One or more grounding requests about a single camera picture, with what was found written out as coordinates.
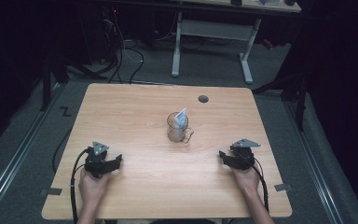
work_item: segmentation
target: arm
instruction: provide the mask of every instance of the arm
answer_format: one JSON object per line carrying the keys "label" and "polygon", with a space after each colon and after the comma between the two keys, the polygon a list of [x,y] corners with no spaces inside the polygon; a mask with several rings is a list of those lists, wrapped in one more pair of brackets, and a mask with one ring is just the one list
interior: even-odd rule
{"label": "arm", "polygon": [[107,181],[111,173],[104,174],[100,179],[81,169],[79,189],[83,199],[83,208],[77,224],[94,223],[98,206],[106,191]]}
{"label": "arm", "polygon": [[237,170],[231,168],[237,183],[245,196],[246,203],[248,204],[249,212],[251,213],[252,219],[256,224],[263,223],[269,224],[274,223],[269,212],[261,202],[260,196],[257,192],[258,182],[260,181],[259,176],[255,169],[249,168],[247,170]]}

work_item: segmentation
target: tabletop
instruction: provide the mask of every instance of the tabletop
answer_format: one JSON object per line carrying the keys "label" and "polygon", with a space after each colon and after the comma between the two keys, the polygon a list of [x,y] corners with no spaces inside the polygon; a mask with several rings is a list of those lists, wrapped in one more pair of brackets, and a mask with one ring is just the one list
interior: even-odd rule
{"label": "tabletop", "polygon": [[[199,101],[208,98],[207,103]],[[186,108],[194,130],[190,141],[171,142],[167,117]],[[249,217],[235,176],[223,165],[219,150],[242,138],[261,147],[252,151],[268,186],[273,217],[289,217],[292,208],[269,145],[254,96],[245,88],[89,85],[42,211],[46,219],[71,219],[70,178],[76,158],[92,141],[110,146],[107,159],[123,155],[112,173],[98,218]],[[77,188],[76,202],[82,200]],[[261,184],[259,194],[263,195]]]}
{"label": "tabletop", "polygon": [[[237,7],[231,5],[230,0],[182,0],[182,2]],[[242,0],[242,5],[240,7],[280,12],[301,12],[301,7],[298,5],[298,3],[295,3],[293,6],[287,6],[284,3],[284,0],[280,0],[277,6],[263,5],[259,0]]]}

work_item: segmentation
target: cup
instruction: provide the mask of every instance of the cup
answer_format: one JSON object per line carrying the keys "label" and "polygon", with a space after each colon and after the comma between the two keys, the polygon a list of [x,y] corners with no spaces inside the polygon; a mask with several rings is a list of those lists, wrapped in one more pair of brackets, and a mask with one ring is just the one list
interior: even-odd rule
{"label": "cup", "polygon": [[178,142],[188,143],[188,141],[190,141],[191,135],[193,135],[194,131],[190,127],[188,127],[187,116],[185,116],[186,117],[185,124],[182,127],[179,127],[177,125],[177,123],[175,122],[175,116],[178,113],[179,112],[171,113],[167,118],[168,138],[175,143],[178,143]]}

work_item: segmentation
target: human hand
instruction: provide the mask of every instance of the human hand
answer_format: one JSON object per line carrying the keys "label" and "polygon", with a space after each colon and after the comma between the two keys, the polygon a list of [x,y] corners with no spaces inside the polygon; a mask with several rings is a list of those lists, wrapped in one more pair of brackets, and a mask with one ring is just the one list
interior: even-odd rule
{"label": "human hand", "polygon": [[247,170],[239,170],[235,168],[231,168],[231,170],[237,179],[238,186],[245,195],[257,194],[260,177],[253,167]]}
{"label": "human hand", "polygon": [[104,174],[101,178],[95,178],[84,169],[80,171],[79,189],[83,199],[83,207],[95,209],[98,207],[104,193],[111,173]]}

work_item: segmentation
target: wire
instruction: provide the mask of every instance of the wire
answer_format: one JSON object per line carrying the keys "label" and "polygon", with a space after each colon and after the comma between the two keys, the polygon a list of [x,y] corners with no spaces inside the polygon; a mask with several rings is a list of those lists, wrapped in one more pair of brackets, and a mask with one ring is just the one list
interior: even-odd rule
{"label": "wire", "polygon": [[61,147],[62,143],[65,141],[65,139],[68,137],[69,133],[72,131],[72,128],[73,128],[73,127],[74,127],[74,126],[72,126],[72,127],[68,130],[68,132],[66,132],[65,136],[63,137],[63,139],[61,140],[61,142],[58,144],[58,146],[56,147],[56,149],[55,149],[55,151],[54,151],[53,159],[52,159],[52,161],[51,161],[54,174],[57,173],[57,169],[56,169],[56,167],[55,167],[55,158],[56,158],[56,156],[57,156],[58,150],[60,149],[60,147]]}
{"label": "wire", "polygon": [[125,42],[135,42],[135,44],[133,46],[131,46],[131,47],[126,46],[126,49],[133,49],[133,48],[138,46],[138,40],[136,40],[136,39],[126,39],[124,41]]}
{"label": "wire", "polygon": [[175,35],[170,35],[170,34],[172,33],[173,27],[175,26],[175,22],[176,22],[177,15],[178,15],[178,13],[176,12],[176,13],[175,13],[175,16],[173,17],[173,22],[172,22],[172,26],[171,26],[170,31],[169,31],[165,36],[163,36],[162,38],[155,39],[156,41],[163,40],[163,39],[166,39],[166,38],[170,38],[170,37],[172,37],[172,36],[175,36]]}
{"label": "wire", "polygon": [[113,77],[117,74],[118,80],[120,81],[121,84],[123,84],[123,81],[121,80],[120,73],[119,73],[119,69],[121,68],[122,62],[123,62],[123,52],[122,49],[120,48],[120,63],[118,64],[116,71],[112,74],[112,76],[109,78],[109,81],[107,83],[110,83]]}
{"label": "wire", "polygon": [[136,61],[136,60],[133,60],[132,57],[130,57],[130,55],[128,55],[127,51],[126,51],[126,43],[125,43],[125,40],[124,40],[124,37],[123,37],[123,34],[121,33],[120,31],[120,28],[118,27],[118,24],[117,24],[117,17],[116,17],[116,13],[113,13],[114,17],[115,17],[115,25],[117,27],[117,30],[118,30],[118,33],[120,34],[120,37],[121,37],[121,40],[122,40],[122,43],[123,43],[123,49],[124,49],[124,53],[127,55],[127,57],[133,61],[133,62],[136,62],[136,63],[143,63],[144,60],[141,60],[141,61]]}
{"label": "wire", "polygon": [[76,171],[77,171],[78,169],[82,168],[83,166],[84,166],[84,164],[79,165],[79,166],[76,168]]}
{"label": "wire", "polygon": [[63,56],[60,55],[60,58],[67,64],[72,65],[75,70],[78,70],[81,73],[77,73],[76,71],[73,71],[72,69],[67,67],[67,71],[73,75],[77,75],[77,76],[82,76],[82,75],[88,75],[90,77],[94,77],[94,78],[99,78],[99,79],[105,79],[106,77],[101,77],[99,76],[102,73],[108,72],[110,70],[112,70],[116,65],[117,65],[117,56],[115,54],[115,47],[114,47],[114,43],[113,41],[115,40],[114,38],[109,38],[109,35],[107,33],[106,37],[108,38],[108,60],[110,61],[110,63],[103,69],[99,70],[99,71],[90,71],[88,68],[84,67],[82,64],[74,62],[70,59],[64,58]]}
{"label": "wire", "polygon": [[76,174],[77,169],[79,168],[79,167],[77,167],[77,164],[78,164],[80,158],[85,153],[88,153],[90,151],[90,148],[92,148],[92,147],[88,147],[88,148],[84,149],[80,153],[80,155],[76,159],[74,169],[72,171],[72,176],[71,176],[71,203],[72,203],[72,215],[74,217],[74,223],[77,223],[77,208],[76,208],[76,196],[75,196],[75,174]]}
{"label": "wire", "polygon": [[113,23],[110,20],[107,19],[103,19],[103,21],[106,21],[110,26],[109,26],[109,31],[112,29],[113,27]]}
{"label": "wire", "polygon": [[136,74],[136,73],[142,68],[142,66],[144,65],[144,55],[143,55],[141,52],[139,52],[138,50],[135,50],[135,49],[130,49],[130,50],[139,53],[139,55],[141,55],[141,57],[142,57],[142,63],[141,63],[141,65],[139,65],[139,67],[135,70],[135,72],[132,73],[132,75],[131,75],[131,77],[130,77],[130,84],[131,84],[131,83],[132,83],[132,79],[133,79],[133,77],[135,76],[135,74]]}
{"label": "wire", "polygon": [[240,42],[240,40],[235,40],[235,39],[224,39],[224,38],[205,38],[205,42],[206,43],[210,43],[210,44],[215,44],[218,46],[227,46],[227,45],[234,45],[238,42]]}
{"label": "wire", "polygon": [[250,166],[252,166],[252,168],[255,170],[255,172],[260,177],[261,185],[263,186],[263,192],[264,192],[264,207],[266,208],[267,212],[269,212],[269,191],[267,189],[266,181],[264,180],[263,167],[261,166],[260,162],[256,158],[254,158],[255,161],[257,161],[258,166],[260,167],[260,170],[261,170],[261,174],[260,174],[260,172],[257,170],[257,168],[255,168],[255,166],[253,164],[248,162],[241,154],[239,154],[239,155],[243,158],[243,160],[245,162],[247,162]]}

